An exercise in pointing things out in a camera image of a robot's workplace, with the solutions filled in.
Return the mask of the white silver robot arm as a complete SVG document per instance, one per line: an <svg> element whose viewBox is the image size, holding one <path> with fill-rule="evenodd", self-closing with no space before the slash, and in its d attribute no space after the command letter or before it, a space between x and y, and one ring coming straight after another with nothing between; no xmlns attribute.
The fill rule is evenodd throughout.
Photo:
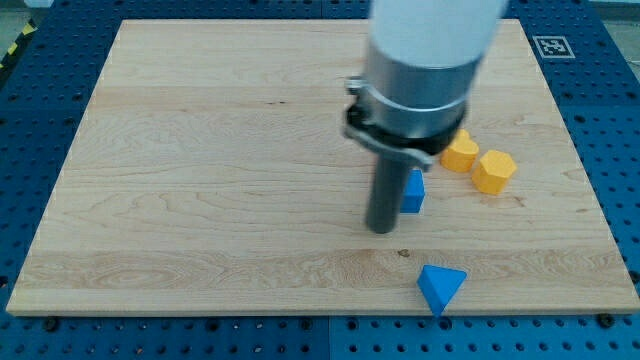
<svg viewBox="0 0 640 360"><path fill-rule="evenodd" d="M379 166L428 168L466 115L507 0L374 0L344 133Z"/></svg>

